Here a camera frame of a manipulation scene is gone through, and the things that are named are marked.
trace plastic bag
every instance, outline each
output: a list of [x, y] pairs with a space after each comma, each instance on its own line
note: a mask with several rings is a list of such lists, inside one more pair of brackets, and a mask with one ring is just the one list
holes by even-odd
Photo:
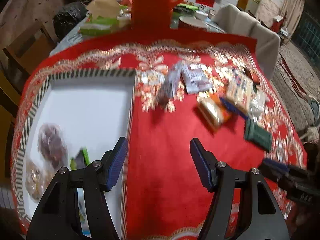
[[53, 124], [44, 124], [39, 131], [39, 151], [55, 171], [68, 166], [67, 148], [60, 133], [59, 127]]
[[31, 160], [27, 160], [26, 171], [26, 189], [30, 197], [38, 202], [46, 188], [44, 185], [44, 176]]
[[255, 94], [252, 93], [248, 115], [255, 122], [258, 122], [260, 115], [264, 112], [266, 102], [269, 102], [265, 92], [258, 90]]
[[54, 31], [62, 40], [87, 14], [85, 8], [92, 0], [81, 0], [69, 3], [53, 17]]
[[157, 96], [157, 101], [161, 106], [165, 106], [177, 93], [181, 78], [181, 71], [184, 67], [187, 67], [186, 63], [184, 61], [179, 61], [165, 77]]

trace snack package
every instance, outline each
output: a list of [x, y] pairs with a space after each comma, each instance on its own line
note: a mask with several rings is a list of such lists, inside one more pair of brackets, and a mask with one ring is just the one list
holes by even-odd
[[220, 101], [222, 102], [222, 104], [225, 106], [226, 109], [228, 109], [228, 111], [235, 113], [237, 115], [240, 115], [241, 117], [243, 117], [244, 119], [248, 119], [249, 117], [247, 115], [245, 115], [244, 113], [242, 113], [238, 108], [236, 108], [232, 103], [230, 103], [229, 101], [225, 100], [223, 97], [220, 97]]
[[247, 115], [251, 101], [252, 87], [252, 80], [240, 71], [236, 71], [233, 79], [229, 83], [225, 98], [242, 113]]
[[70, 159], [70, 169], [83, 169], [90, 164], [87, 148], [81, 148], [76, 157]]
[[100, 36], [116, 32], [120, 29], [120, 21], [116, 18], [103, 18], [98, 16], [93, 19], [90, 15], [86, 22], [80, 27], [79, 32], [87, 36]]
[[43, 158], [53, 169], [68, 166], [67, 148], [60, 135], [60, 129], [53, 124], [44, 124], [40, 127], [38, 148]]
[[202, 67], [204, 64], [190, 64], [186, 65], [182, 70], [182, 78], [186, 85], [188, 94], [196, 94], [203, 91], [208, 91], [213, 87], [210, 80], [205, 75]]
[[261, 128], [256, 122], [248, 118], [245, 123], [244, 139], [270, 152], [272, 147], [272, 134]]
[[213, 130], [217, 130], [232, 116], [216, 95], [202, 99], [198, 108]]
[[46, 167], [42, 170], [33, 161], [27, 159], [25, 185], [30, 197], [35, 202], [40, 201], [54, 175], [55, 171], [52, 167]]

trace red decoration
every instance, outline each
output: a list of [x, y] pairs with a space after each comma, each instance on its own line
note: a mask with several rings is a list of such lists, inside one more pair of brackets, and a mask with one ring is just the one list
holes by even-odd
[[132, 27], [169, 28], [172, 8], [182, 2], [183, 0], [132, 0]]
[[207, 5], [209, 7], [213, 7], [215, 0], [196, 0], [196, 3], [200, 3], [203, 5]]

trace table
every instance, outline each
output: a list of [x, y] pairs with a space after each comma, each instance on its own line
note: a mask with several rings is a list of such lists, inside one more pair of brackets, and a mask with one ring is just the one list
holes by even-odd
[[[80, 27], [85, 23], [85, 21], [88, 19], [88, 17], [85, 17], [81, 22], [79, 22], [59, 43], [58, 45], [50, 52], [50, 57], [59, 53], [60, 51], [63, 51], [73, 45], [76, 45], [84, 40], [92, 39], [91, 36], [82, 35], [81, 33], [78, 33], [80, 30]], [[209, 18], [208, 21], [208, 29], [209, 32], [212, 33], [224, 33], [225, 31], [222, 30], [215, 22], [212, 22]], [[172, 20], [171, 22], [171, 28], [177, 29], [178, 28], [178, 22], [176, 20]]]
[[[84, 41], [42, 62], [28, 79], [22, 95], [12, 144], [12, 187], [16, 205], [21, 206], [21, 191], [16, 178], [22, 132], [32, 102], [50, 73], [76, 69], [128, 68], [139, 75], [153, 72], [150, 81], [137, 77], [132, 120], [128, 139], [130, 154], [124, 169], [122, 196], [122, 233], [129, 239], [163, 237], [195, 238], [210, 206], [212, 194], [202, 187], [189, 153], [189, 142], [198, 137], [205, 149], [231, 167], [249, 170], [263, 157], [305, 167], [307, 155], [290, 119], [283, 110], [254, 56], [255, 40], [248, 37], [205, 33], [196, 30], [135, 30], [114, 33]], [[270, 153], [244, 141], [244, 119], [235, 116], [212, 134], [197, 115], [197, 95], [187, 95], [183, 84], [164, 109], [156, 105], [156, 93], [163, 76], [179, 60], [205, 64], [213, 72], [218, 67], [246, 65], [260, 78], [261, 89], [270, 103], [262, 116], [262, 125], [273, 134]], [[269, 183], [285, 215], [291, 203], [285, 192]], [[239, 207], [235, 192], [231, 212], [234, 227]], [[28, 227], [19, 209], [21, 222]]]

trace white tray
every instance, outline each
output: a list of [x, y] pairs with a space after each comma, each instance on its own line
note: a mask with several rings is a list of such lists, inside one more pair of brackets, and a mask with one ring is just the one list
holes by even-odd
[[[114, 148], [119, 137], [127, 135], [134, 86], [135, 71], [128, 69], [79, 69], [48, 76], [29, 113], [32, 125], [29, 129], [26, 125], [23, 131], [27, 137], [25, 160], [29, 158], [39, 168], [44, 168], [44, 158], [38, 150], [38, 135], [45, 123], [60, 127], [67, 145], [68, 162], [81, 147], [87, 148], [90, 162], [100, 160], [106, 151]], [[31, 219], [37, 203], [25, 188], [26, 161], [23, 163], [23, 205], [25, 214]], [[116, 186], [105, 193], [120, 238], [121, 187], [122, 171]]]

